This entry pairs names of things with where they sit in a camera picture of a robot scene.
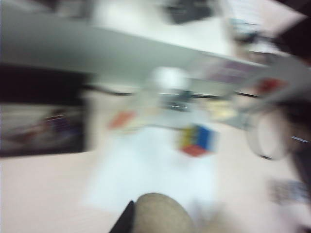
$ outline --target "cable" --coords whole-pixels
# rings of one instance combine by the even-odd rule
[[[113,95],[113,96],[132,96],[135,94],[135,93],[116,92],[113,90],[109,90],[105,87],[99,87],[99,86],[93,86],[93,85],[83,85],[83,88],[87,90],[99,91],[99,92]]]
[[[279,106],[274,106],[273,108],[267,108],[265,109],[260,115],[259,115],[259,120],[262,120],[263,117],[269,113],[272,113],[275,110],[279,110]],[[286,157],[288,154],[292,153],[294,151],[294,143],[295,141],[293,141],[293,143],[290,143],[290,145],[288,145],[285,149],[284,155],[276,158],[275,154],[276,151],[281,151],[278,149],[278,147],[275,149],[275,151],[269,155],[264,154],[262,151],[262,146],[259,143],[259,135],[258,135],[258,125],[260,123],[260,121],[257,122],[257,125],[254,126],[251,123],[253,114],[256,113],[257,111],[254,112],[250,112],[249,116],[246,118],[245,124],[244,124],[244,129],[245,129],[245,133],[246,133],[246,140],[248,143],[249,148],[251,149],[251,151],[256,154],[257,156],[264,158],[264,159],[269,159],[269,160],[279,160],[282,159],[284,157]],[[293,129],[291,129],[291,133],[290,135],[295,135]]]
[[[83,88],[87,90],[99,91],[99,92],[113,95],[113,96],[132,96],[135,94],[135,93],[126,93],[126,92],[116,92],[105,87],[98,87],[98,86],[93,86],[93,85],[83,85]],[[252,97],[252,98],[259,97],[259,96],[255,96],[252,94],[246,94],[246,93],[241,93],[241,92],[236,92],[236,94],[240,96],[246,96],[246,97]],[[191,97],[192,98],[204,98],[204,99],[221,99],[221,96],[205,95],[205,94],[197,94],[197,93],[191,94]]]
[[[247,94],[247,93],[242,93],[242,92],[236,92],[236,94],[239,96],[246,96],[246,97],[251,97],[251,98],[260,98],[260,96],[255,96],[252,94]]]

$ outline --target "orange object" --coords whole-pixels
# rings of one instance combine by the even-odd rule
[[[115,129],[124,126],[135,116],[135,112],[120,112],[118,115],[109,123],[108,128]]]

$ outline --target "rubik's cube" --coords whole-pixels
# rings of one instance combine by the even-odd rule
[[[185,128],[182,132],[180,149],[194,157],[213,151],[215,132],[195,125]]]

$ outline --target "desk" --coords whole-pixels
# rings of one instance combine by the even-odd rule
[[[86,197],[94,173],[105,160],[102,152],[106,142],[111,139],[104,126],[128,97],[98,93],[88,93],[87,97],[92,99],[91,151],[1,159],[4,233],[99,233],[109,232],[115,223],[117,213],[86,204]],[[214,197],[223,216],[215,223],[230,225],[230,232],[237,233],[292,233],[297,225],[310,225],[307,205],[278,206],[270,199],[270,179],[298,179],[289,158],[259,158],[250,151],[242,130],[223,124],[214,127],[219,132],[218,150],[213,155],[217,184]]]
[[[183,114],[188,124],[208,125],[207,113],[194,106],[191,112],[161,111],[151,120],[157,127],[145,126],[129,135],[110,132],[86,203],[117,218],[130,200],[156,192],[178,201],[196,223],[211,212],[217,200],[215,154],[194,158],[178,149],[181,132],[170,127]]]
[[[155,41],[219,55],[235,56],[236,46],[229,35],[219,2],[212,3],[213,15],[200,21],[173,24],[161,1],[96,1],[91,24]]]

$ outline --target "blue cube face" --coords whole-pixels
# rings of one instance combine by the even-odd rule
[[[199,126],[197,133],[198,133],[198,137],[197,137],[197,141],[195,144],[197,144],[203,149],[207,149],[209,130],[207,130],[204,127]]]
[[[198,126],[196,145],[208,151],[213,151],[214,132],[205,127]]]

